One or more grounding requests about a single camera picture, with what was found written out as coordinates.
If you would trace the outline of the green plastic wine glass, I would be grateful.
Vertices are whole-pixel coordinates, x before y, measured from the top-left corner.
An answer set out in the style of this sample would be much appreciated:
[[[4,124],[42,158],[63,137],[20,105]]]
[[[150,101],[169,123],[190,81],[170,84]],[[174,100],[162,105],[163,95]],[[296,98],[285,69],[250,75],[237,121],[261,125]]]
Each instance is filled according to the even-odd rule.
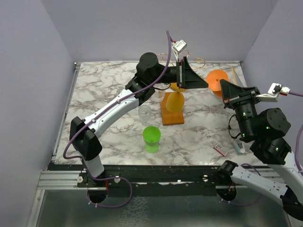
[[[161,138],[160,130],[155,126],[146,127],[143,130],[143,140],[145,150],[149,153],[156,153],[159,150],[159,141]]]

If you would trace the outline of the clear glass tumbler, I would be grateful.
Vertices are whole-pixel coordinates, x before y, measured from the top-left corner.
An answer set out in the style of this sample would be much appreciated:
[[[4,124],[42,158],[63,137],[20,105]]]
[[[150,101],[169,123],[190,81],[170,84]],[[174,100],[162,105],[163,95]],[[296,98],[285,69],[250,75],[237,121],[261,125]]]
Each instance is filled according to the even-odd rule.
[[[138,109],[138,115],[141,123],[147,125],[151,120],[152,109],[148,105],[141,105]]]

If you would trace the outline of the clear wine glass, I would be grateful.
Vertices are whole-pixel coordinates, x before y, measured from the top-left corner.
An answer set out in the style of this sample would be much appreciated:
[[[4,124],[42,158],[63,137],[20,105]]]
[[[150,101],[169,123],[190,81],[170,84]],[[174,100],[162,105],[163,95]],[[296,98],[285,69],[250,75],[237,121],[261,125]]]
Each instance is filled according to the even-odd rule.
[[[152,95],[151,100],[156,103],[160,103],[165,96],[165,91],[155,90],[155,93]]]

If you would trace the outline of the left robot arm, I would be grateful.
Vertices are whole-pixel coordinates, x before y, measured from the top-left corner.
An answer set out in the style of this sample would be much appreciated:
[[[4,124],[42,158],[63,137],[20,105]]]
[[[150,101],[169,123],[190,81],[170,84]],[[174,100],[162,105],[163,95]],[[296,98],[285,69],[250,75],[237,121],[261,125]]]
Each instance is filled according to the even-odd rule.
[[[123,115],[146,102],[155,93],[157,83],[176,83],[183,89],[208,87],[208,83],[190,67],[186,57],[175,66],[161,65],[156,54],[147,52],[140,57],[134,77],[116,98],[84,119],[72,119],[69,143],[79,152],[89,171],[88,181],[93,186],[101,186],[105,179],[99,157],[102,151],[99,138]]]

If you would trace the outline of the yellow plastic wine glass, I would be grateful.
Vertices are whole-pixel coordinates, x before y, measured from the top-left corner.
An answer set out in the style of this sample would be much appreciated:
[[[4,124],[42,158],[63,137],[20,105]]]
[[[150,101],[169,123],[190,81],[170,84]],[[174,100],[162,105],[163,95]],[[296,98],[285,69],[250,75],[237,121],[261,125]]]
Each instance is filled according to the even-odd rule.
[[[166,102],[167,110],[171,113],[182,112],[185,103],[183,92],[186,92],[187,89],[179,88],[177,83],[171,83],[170,89],[172,89],[173,92],[168,96]]]

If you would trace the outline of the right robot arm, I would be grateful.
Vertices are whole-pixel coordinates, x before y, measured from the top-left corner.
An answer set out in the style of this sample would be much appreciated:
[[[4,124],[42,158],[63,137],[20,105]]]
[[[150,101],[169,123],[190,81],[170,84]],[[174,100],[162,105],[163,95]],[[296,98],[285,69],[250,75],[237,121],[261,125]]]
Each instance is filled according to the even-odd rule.
[[[240,140],[251,142],[254,156],[275,170],[284,183],[274,182],[253,174],[232,161],[225,161],[218,170],[218,181],[247,186],[265,195],[297,220],[303,219],[303,170],[298,161],[298,151],[292,151],[285,141],[291,124],[279,108],[256,112],[259,102],[277,102],[280,96],[290,93],[288,87],[273,83],[266,94],[257,87],[239,87],[224,79],[220,80],[223,103],[235,111],[240,129]]]

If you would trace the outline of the orange plastic wine glass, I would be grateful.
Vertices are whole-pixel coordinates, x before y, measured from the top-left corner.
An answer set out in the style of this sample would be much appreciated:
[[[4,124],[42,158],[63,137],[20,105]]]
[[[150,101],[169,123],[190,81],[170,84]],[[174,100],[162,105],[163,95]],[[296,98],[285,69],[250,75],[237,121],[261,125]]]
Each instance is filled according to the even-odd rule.
[[[221,79],[230,81],[228,74],[224,70],[213,70],[205,79],[208,83],[208,88],[220,99],[222,99],[222,89],[220,84]]]

